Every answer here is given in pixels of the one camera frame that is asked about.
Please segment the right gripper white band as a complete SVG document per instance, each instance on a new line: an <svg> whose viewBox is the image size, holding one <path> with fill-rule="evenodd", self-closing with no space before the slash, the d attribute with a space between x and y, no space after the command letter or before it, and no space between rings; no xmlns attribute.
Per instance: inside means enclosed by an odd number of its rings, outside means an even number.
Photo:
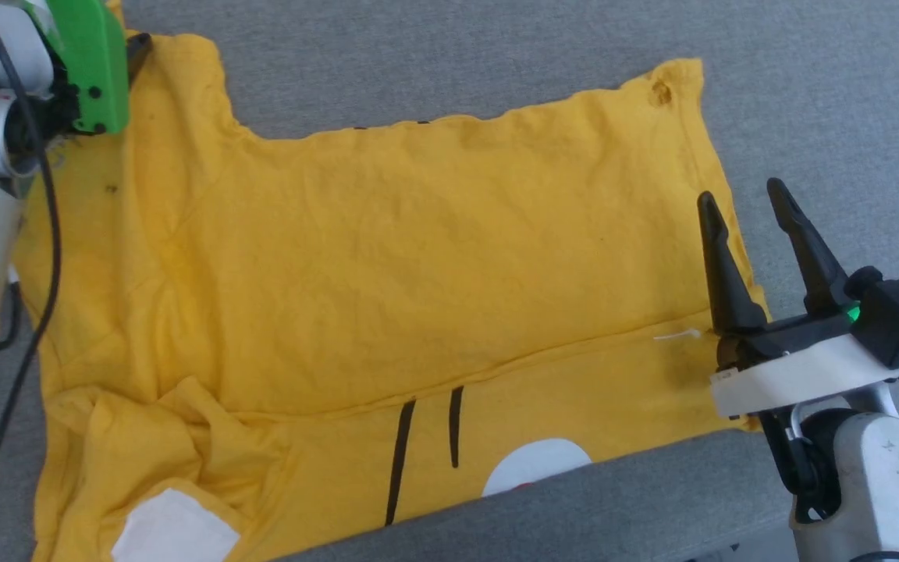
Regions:
<svg viewBox="0 0 899 562"><path fill-rule="evenodd" d="M729 249L729 230L713 194L697 199L711 323L720 338L710 378L723 418L808 404L899 378L899 367L873 357L851 334L845 313L847 273L784 181L766 189L779 228L790 240L809 315L767 323Z"/></svg>

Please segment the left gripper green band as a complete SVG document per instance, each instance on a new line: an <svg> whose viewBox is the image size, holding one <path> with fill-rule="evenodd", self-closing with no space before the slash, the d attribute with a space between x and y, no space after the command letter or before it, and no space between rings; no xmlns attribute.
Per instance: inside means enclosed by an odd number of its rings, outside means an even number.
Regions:
<svg viewBox="0 0 899 562"><path fill-rule="evenodd" d="M152 35L125 42L118 0L23 0L23 9L44 38L55 73L74 88L85 134L120 133L130 120L130 84L153 49Z"/></svg>

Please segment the yellow cartoon face t-shirt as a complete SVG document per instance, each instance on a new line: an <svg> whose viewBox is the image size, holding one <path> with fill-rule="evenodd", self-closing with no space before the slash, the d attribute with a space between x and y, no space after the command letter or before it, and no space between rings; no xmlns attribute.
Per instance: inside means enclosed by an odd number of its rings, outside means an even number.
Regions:
<svg viewBox="0 0 899 562"><path fill-rule="evenodd" d="M697 197L757 302L704 65L296 140L159 36L50 150L34 562L260 562L724 429Z"/></svg>

